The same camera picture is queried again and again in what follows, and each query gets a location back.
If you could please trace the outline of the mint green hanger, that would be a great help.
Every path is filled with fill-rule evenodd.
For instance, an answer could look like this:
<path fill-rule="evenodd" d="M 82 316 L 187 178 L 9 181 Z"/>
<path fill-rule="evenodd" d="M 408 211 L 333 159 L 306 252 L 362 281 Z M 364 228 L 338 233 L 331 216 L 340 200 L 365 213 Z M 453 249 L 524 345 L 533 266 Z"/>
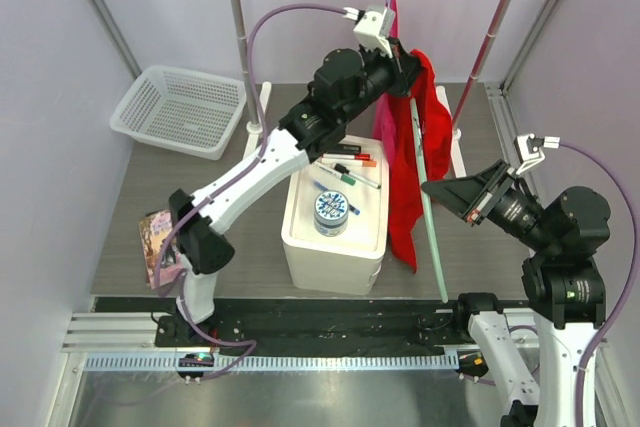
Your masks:
<path fill-rule="evenodd" d="M 414 144 L 414 155 L 416 163 L 416 171 L 418 175 L 419 186 L 422 186 L 428 181 L 425 157 L 423 136 L 420 125 L 420 116 L 418 112 L 417 102 L 414 98 L 409 99 L 410 113 L 411 113 L 411 127 L 412 137 Z M 439 245 L 436 235 L 436 226 L 433 218 L 432 202 L 428 194 L 419 189 L 421 204 L 423 208 L 423 220 L 426 227 L 426 233 L 428 238 L 428 244 L 430 249 L 430 255 L 435 274 L 436 284 L 439 292 L 441 302 L 446 304 L 449 302 L 449 295 L 446 287 L 444 272 L 442 269 L 441 256 Z"/>

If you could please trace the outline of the red t shirt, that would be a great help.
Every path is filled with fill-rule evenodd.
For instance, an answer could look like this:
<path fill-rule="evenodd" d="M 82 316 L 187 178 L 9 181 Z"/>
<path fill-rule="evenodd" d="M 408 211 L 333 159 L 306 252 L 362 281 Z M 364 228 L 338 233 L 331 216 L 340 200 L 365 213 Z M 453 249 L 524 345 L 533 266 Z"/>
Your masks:
<path fill-rule="evenodd" d="M 421 146 L 427 177 L 440 181 L 450 168 L 452 118 L 438 100 L 435 70 L 430 59 L 418 49 L 411 51 L 421 63 L 422 71 L 411 88 L 416 102 Z M 389 100 L 396 127 L 395 153 L 390 168 L 389 234 L 393 255 L 413 271 L 418 269 L 412 230 L 423 215 L 421 182 L 419 181 L 410 99 L 392 97 Z"/>

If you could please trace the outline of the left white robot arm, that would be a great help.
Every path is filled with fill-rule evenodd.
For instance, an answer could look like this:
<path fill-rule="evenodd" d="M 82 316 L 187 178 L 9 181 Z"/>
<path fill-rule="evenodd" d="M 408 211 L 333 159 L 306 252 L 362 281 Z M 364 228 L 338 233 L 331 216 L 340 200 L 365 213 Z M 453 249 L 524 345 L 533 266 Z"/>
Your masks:
<path fill-rule="evenodd" d="M 408 95 L 422 70 L 419 58 L 397 40 L 389 55 L 334 50 L 316 70 L 306 96 L 255 152 L 208 186 L 170 196 L 169 237 L 186 262 L 177 330 L 187 343 L 200 346 L 212 336 L 217 276 L 235 254 L 224 235 L 234 221 L 280 181 L 341 142 L 348 124 L 382 95 Z"/>

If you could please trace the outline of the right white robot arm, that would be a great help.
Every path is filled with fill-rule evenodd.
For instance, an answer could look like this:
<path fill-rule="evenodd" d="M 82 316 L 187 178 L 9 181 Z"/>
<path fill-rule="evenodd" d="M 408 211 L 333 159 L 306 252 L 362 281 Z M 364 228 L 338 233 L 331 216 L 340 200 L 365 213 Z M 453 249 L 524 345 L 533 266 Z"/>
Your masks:
<path fill-rule="evenodd" d="M 502 402 L 501 425 L 594 425 L 588 345 L 606 314 L 594 260 L 610 237 L 606 199 L 573 186 L 543 207 L 502 160 L 473 176 L 425 182 L 421 190 L 468 224 L 492 222 L 533 253 L 522 264 L 521 281 L 538 336 L 537 376 L 520 357 L 496 295 L 461 294 L 451 318 L 455 336 L 474 341 L 488 365 Z"/>

